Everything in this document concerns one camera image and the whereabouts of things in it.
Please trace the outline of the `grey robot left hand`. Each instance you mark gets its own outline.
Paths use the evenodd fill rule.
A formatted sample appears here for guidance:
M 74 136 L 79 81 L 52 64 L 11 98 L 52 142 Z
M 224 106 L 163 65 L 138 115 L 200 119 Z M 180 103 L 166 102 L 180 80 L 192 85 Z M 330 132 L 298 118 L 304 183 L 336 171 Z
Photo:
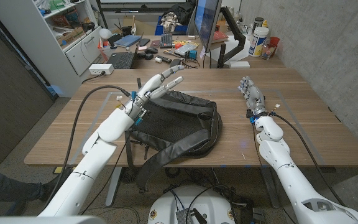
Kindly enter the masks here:
M 168 90 L 171 90 L 173 87 L 177 86 L 183 81 L 183 77 L 178 77 L 166 85 L 163 85 L 163 82 L 166 80 L 166 78 L 179 70 L 183 70 L 184 68 L 184 65 L 176 65 L 150 78 L 139 89 L 135 96 L 133 96 L 132 99 L 125 104 L 125 114 L 127 114 L 130 118 L 135 119 L 136 116 L 142 113 L 141 110 L 149 100 L 160 98 Z

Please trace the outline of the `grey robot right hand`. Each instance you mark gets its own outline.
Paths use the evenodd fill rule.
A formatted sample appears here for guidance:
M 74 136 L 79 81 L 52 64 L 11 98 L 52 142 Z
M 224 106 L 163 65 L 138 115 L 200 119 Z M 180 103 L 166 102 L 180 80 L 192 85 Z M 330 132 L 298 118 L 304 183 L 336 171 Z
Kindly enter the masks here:
M 265 116 L 267 114 L 264 95 L 250 77 L 246 76 L 242 78 L 238 90 L 246 99 L 247 107 L 254 116 Z

